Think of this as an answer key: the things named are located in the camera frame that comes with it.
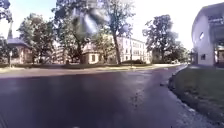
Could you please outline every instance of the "tree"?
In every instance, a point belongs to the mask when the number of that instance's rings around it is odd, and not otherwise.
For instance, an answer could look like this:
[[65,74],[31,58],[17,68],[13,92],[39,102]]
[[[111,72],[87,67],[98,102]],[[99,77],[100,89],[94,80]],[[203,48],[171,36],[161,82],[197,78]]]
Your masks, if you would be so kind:
[[9,46],[6,42],[6,39],[0,36],[0,63],[4,63],[6,60],[8,60],[9,63],[10,52],[13,53],[12,58],[17,58],[19,56],[18,50],[15,47]]
[[178,60],[185,62],[188,60],[188,50],[184,48],[180,41],[175,41],[173,45],[170,45],[169,52],[164,57],[166,62]]
[[108,61],[109,55],[113,55],[115,53],[114,43],[109,39],[108,35],[105,34],[104,29],[99,32],[94,42],[95,50],[102,53],[104,63],[106,63]]
[[77,34],[74,24],[77,24],[79,21],[73,19],[72,12],[74,8],[79,11],[85,11],[85,2],[85,0],[57,0],[56,8],[52,9],[55,13],[54,23],[57,31],[57,40],[64,48],[64,51],[68,51],[70,58],[73,60],[73,58],[78,57],[80,63],[84,62],[82,52],[88,40],[79,37]]
[[117,37],[130,36],[131,25],[127,22],[128,18],[133,17],[135,14],[131,12],[133,8],[131,2],[124,2],[122,0],[108,0],[104,3],[104,7],[110,16],[109,29],[114,39],[116,58],[118,64],[121,64],[120,49]]
[[0,0],[0,20],[6,19],[12,21],[12,14],[9,11],[10,2],[8,0]]
[[53,50],[54,30],[51,21],[44,21],[41,15],[31,13],[24,19],[20,28],[20,38],[32,47],[35,58],[50,57]]
[[159,49],[162,62],[166,51],[170,51],[177,38],[177,34],[171,31],[172,24],[169,15],[157,16],[153,21],[148,21],[146,23],[148,28],[143,30],[143,35],[147,37],[148,51]]

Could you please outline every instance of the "sky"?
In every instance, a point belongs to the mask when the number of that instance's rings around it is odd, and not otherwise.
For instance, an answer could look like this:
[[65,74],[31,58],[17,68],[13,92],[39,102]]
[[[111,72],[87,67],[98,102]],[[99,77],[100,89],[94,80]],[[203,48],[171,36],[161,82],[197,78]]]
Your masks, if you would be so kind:
[[[9,0],[10,10],[13,15],[13,36],[18,37],[16,31],[23,19],[30,13],[41,14],[48,20],[53,17],[51,9],[55,7],[56,0]],[[187,49],[192,48],[191,28],[193,21],[203,6],[221,3],[222,0],[134,0],[133,36],[132,38],[145,41],[142,29],[145,23],[155,16],[169,14],[173,22],[173,31],[178,33],[180,40]],[[9,24],[5,20],[0,21],[0,34],[7,37]]]

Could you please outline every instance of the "sidewalk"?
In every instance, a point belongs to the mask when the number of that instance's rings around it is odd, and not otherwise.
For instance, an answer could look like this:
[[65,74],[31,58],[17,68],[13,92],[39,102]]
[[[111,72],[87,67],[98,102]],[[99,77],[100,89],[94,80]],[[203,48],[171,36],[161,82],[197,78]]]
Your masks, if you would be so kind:
[[150,66],[122,66],[122,67],[100,67],[100,68],[89,68],[84,70],[144,70],[144,69],[155,69],[155,68],[168,68],[179,66],[180,64],[154,64]]
[[10,72],[10,71],[17,71],[17,70],[22,70],[23,68],[14,68],[14,67],[12,67],[12,68],[9,68],[9,67],[7,67],[7,68],[0,68],[0,74],[1,73],[6,73],[6,72]]

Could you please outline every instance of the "asphalt road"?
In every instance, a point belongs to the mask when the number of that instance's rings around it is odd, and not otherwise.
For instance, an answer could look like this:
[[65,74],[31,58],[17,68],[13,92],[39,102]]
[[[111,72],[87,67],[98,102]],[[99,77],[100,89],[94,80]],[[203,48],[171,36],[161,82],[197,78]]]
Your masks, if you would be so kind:
[[177,68],[0,75],[0,128],[213,128],[159,86]]

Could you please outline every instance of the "curb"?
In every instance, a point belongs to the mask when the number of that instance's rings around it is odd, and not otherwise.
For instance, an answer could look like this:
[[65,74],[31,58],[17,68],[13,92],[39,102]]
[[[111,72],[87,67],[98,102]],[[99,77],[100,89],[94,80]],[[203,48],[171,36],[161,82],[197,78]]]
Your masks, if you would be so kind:
[[202,115],[207,116],[214,122],[214,124],[224,127],[224,114],[222,113],[222,111],[214,104],[176,88],[176,85],[174,83],[175,75],[169,78],[169,82],[167,84],[168,89],[173,92],[183,103],[195,109]]

